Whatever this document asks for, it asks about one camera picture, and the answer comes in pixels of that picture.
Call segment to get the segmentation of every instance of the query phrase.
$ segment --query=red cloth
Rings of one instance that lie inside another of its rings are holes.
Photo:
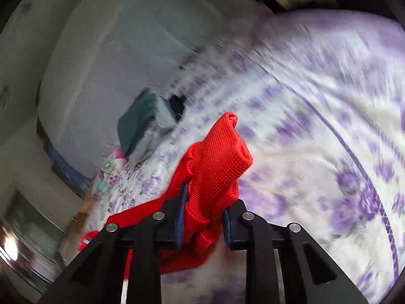
[[[183,182],[188,182],[183,245],[178,251],[161,252],[161,273],[200,266],[218,240],[222,212],[238,199],[236,181],[253,162],[234,129],[237,120],[236,114],[226,112],[203,141],[190,146],[160,198],[112,215],[106,222],[120,227],[134,225],[160,210],[166,199],[178,196]],[[129,275],[131,255],[130,252],[125,278]]]

